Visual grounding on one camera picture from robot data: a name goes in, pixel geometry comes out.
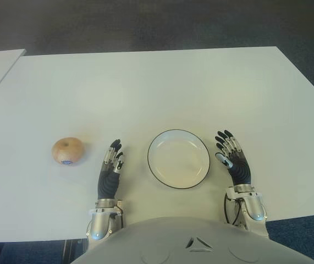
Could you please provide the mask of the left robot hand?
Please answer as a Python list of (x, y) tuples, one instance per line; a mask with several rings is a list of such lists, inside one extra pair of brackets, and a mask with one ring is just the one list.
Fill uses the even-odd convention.
[(114, 140), (108, 148), (97, 185), (98, 199), (115, 199), (120, 182), (120, 171), (124, 165), (121, 140)]

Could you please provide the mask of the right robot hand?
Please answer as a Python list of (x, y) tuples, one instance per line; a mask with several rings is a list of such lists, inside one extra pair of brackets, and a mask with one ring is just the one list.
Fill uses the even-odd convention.
[(215, 157), (228, 170), (233, 185), (251, 184), (251, 171), (242, 147), (235, 136), (228, 130), (217, 131), (214, 137), (219, 152)]

